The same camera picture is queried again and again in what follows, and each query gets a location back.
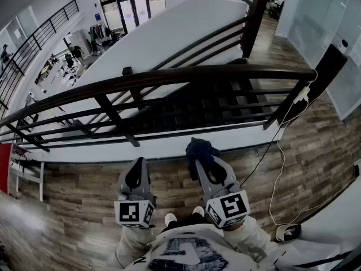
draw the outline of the white sneaker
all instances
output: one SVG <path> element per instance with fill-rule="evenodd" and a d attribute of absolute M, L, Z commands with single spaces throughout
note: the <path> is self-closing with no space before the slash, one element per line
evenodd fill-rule
<path fill-rule="evenodd" d="M 201 206 L 195 207 L 192 214 L 194 213 L 198 213 L 202 217 L 204 217 L 204 209 Z"/>
<path fill-rule="evenodd" d="M 165 225 L 168 227 L 170 222 L 172 222 L 172 221 L 177 222 L 177 217 L 175 216 L 175 214 L 168 213 L 167 215 L 165 215 L 164 221 L 165 221 Z"/>

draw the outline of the black cable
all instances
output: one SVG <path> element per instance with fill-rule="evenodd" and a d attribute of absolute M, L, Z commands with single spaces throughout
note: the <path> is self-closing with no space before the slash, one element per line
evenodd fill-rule
<path fill-rule="evenodd" d="M 273 140 L 275 139 L 276 135 L 279 133 L 280 129 L 281 129 L 281 126 L 279 127 L 279 129 L 278 129 L 278 131 L 276 132 L 275 136 L 274 136 L 273 139 L 271 140 L 270 144 L 268 145 L 268 148 L 266 149 L 265 153 L 263 154 L 263 157 L 261 158 L 261 160 L 258 162 L 258 164 L 256 165 L 256 167 L 254 168 L 253 172 L 250 173 L 250 174 L 248 175 L 248 177 L 243 181 L 243 183 L 240 184 L 240 187 L 242 187 L 242 185 L 243 185 L 244 183 L 246 183 L 246 181 L 248 180 L 248 178 L 256 171 L 258 165 L 261 163 L 261 161 L 262 161 L 263 158 L 265 157 L 267 151 L 270 149 L 271 145 L 274 143 Z"/>

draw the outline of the wooden floor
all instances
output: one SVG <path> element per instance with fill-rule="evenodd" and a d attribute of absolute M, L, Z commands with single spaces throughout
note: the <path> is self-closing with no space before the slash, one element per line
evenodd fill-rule
<path fill-rule="evenodd" d="M 275 20 L 264 19 L 250 61 L 306 67 L 286 40 L 273 36 L 275 25 Z M 361 158 L 360 136 L 361 112 L 340 122 L 326 94 L 285 131 L 280 142 L 286 154 L 285 168 L 272 205 L 277 222 L 292 221 L 301 210 L 317 206 L 353 178 L 353 162 Z M 221 158 L 242 181 L 264 151 L 265 147 L 230 151 Z M 244 185 L 251 215 L 272 235 L 275 226 L 268 207 L 281 165 L 281 154 L 272 146 Z M 102 266 L 120 239 L 113 201 L 125 167 L 123 163 L 49 164 L 44 203 L 37 200 L 37 184 L 22 182 L 19 200 L 0 194 L 0 244 L 6 246 L 12 270 L 94 270 Z M 164 227 L 166 213 L 174 212 L 179 218 L 190 215 L 201 204 L 202 190 L 198 182 L 191 181 L 186 159 L 150 161 L 148 167 L 158 196 L 153 215 L 156 233 Z"/>

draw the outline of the white cable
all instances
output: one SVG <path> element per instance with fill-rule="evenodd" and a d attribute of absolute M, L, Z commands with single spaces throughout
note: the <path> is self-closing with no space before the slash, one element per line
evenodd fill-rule
<path fill-rule="evenodd" d="M 312 80 L 308 86 L 310 86 L 311 83 L 313 83 L 314 81 L 316 81 L 317 77 L 318 77 L 318 73 L 317 73 L 317 71 L 316 71 L 316 78 L 315 78 L 315 80 Z M 295 116 L 294 118 L 292 118 L 292 119 L 290 119 L 290 120 L 284 121 L 285 118 L 287 117 L 287 114 L 289 113 L 289 111 L 291 110 L 292 106 L 294 105 L 294 103 L 292 103 L 291 106 L 290 106 L 290 108 L 289 108 L 289 110 L 288 110 L 288 112 L 287 112 L 286 115 L 284 116 L 284 118 L 283 118 L 283 120 L 282 120 L 282 123 L 280 124 L 280 128 L 281 128 L 281 126 L 282 126 L 283 124 L 287 123 L 286 126 L 285 126 L 285 128 L 284 128 L 284 130 L 283 130 L 283 133 L 285 132 L 285 130 L 286 130 L 289 122 L 292 121 L 292 120 L 294 120 L 295 118 L 299 117 L 301 114 L 303 114 L 303 113 L 308 109 L 309 105 L 311 105 L 316 99 L 318 99 L 324 92 L 325 92 L 325 90 L 324 90 L 318 97 L 316 97 L 314 100 L 312 100 L 311 103 L 307 102 L 306 108 L 305 108 L 299 115 Z M 275 222 L 275 219 L 273 218 L 272 213 L 271 213 L 271 206 L 272 206 L 273 197 L 274 197 L 274 195 L 275 195 L 275 190 L 276 190 L 277 181 L 278 181 L 278 179 L 280 178 L 280 176 L 282 175 L 282 171 L 283 171 L 283 168 L 284 168 L 284 163 L 285 163 L 285 161 L 286 161 L 286 156 L 285 156 L 282 148 L 281 148 L 280 145 L 279 145 L 279 134 L 278 134 L 278 136 L 277 136 L 277 140 L 276 140 L 276 141 L 277 141 L 277 146 L 278 146 L 279 150 L 281 151 L 281 153 L 282 153 L 282 155 L 283 155 L 283 162 L 282 162 L 282 167 L 281 167 L 280 174 L 278 175 L 278 177 L 277 177 L 276 180 L 275 180 L 275 184 L 274 184 L 273 192 L 272 192 L 272 197 L 271 197 L 271 202 L 270 202 L 270 207 L 269 207 L 269 209 L 268 209 L 268 211 L 269 211 L 269 213 L 270 213 L 270 216 L 271 216 L 271 218 L 272 218 L 272 221 L 273 221 L 273 223 L 274 223 L 276 226 L 290 225 L 290 224 L 292 224 L 293 222 L 295 222 L 295 221 L 297 220 L 297 218 L 300 216 L 300 214 L 325 205 L 325 204 L 328 203 L 331 199 L 333 199 L 334 197 L 336 197 L 340 192 L 342 192 L 344 189 L 346 189 L 346 188 L 348 187 L 348 185 L 356 179 L 356 178 L 353 178 L 352 180 L 350 180 L 340 191 L 338 191 L 338 192 L 335 193 L 333 196 L 331 196 L 330 198 L 328 198 L 328 199 L 327 199 L 326 201 L 324 201 L 322 204 L 320 204 L 320 205 L 318 205 L 318 206 L 316 206 L 316 207 L 312 207 L 312 208 L 310 208 L 310 209 L 301 211 L 301 212 L 297 215 L 297 217 L 294 218 L 290 223 L 288 223 L 288 224 L 286 224 L 286 223 L 277 224 L 277 223 Z"/>

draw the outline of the red panel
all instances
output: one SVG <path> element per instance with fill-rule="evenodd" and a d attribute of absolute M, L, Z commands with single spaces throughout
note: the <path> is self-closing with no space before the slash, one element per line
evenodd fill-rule
<path fill-rule="evenodd" d="M 0 191 L 7 194 L 11 143 L 0 145 Z"/>

